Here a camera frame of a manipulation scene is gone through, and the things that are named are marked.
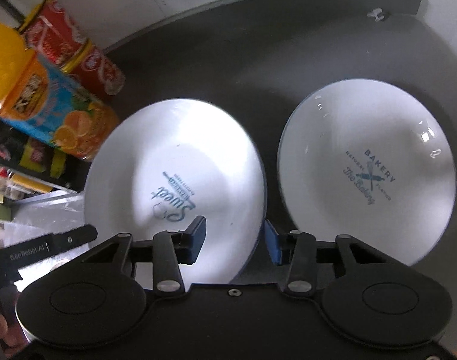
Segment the person's left hand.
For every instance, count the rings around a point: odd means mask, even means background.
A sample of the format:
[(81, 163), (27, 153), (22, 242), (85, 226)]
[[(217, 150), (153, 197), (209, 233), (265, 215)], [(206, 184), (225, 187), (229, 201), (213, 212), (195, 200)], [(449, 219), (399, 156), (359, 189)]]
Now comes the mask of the person's left hand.
[(10, 359), (21, 352), (27, 345), (28, 340), (21, 326), (15, 322), (8, 326), (7, 320), (0, 314), (0, 341), (6, 346), (3, 353), (6, 359)]

